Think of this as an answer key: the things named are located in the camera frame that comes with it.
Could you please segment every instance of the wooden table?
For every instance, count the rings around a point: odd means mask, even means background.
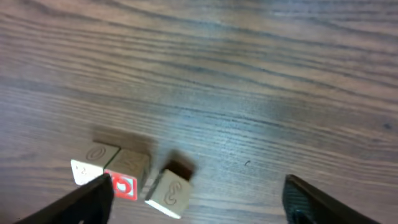
[[[382,0],[2,0],[0,222],[75,189],[99,134],[196,166],[182,220],[116,199],[109,223],[285,223],[285,174],[396,223],[397,24]]]

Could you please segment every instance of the table surface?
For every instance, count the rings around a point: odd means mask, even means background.
[[[76,189],[93,139],[195,167],[173,220],[117,198],[109,223],[285,223],[295,174],[398,219],[398,1],[0,1],[0,222]]]

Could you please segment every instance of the wooden cube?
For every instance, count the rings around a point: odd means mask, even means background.
[[[115,196],[135,201],[148,178],[150,157],[121,149],[104,172],[112,177]]]
[[[188,207],[191,191],[192,186],[187,180],[164,170],[151,187],[145,203],[172,218],[181,218]]]
[[[73,178],[77,185],[87,184],[104,173],[105,166],[119,151],[118,147],[93,142],[78,159],[72,159]]]

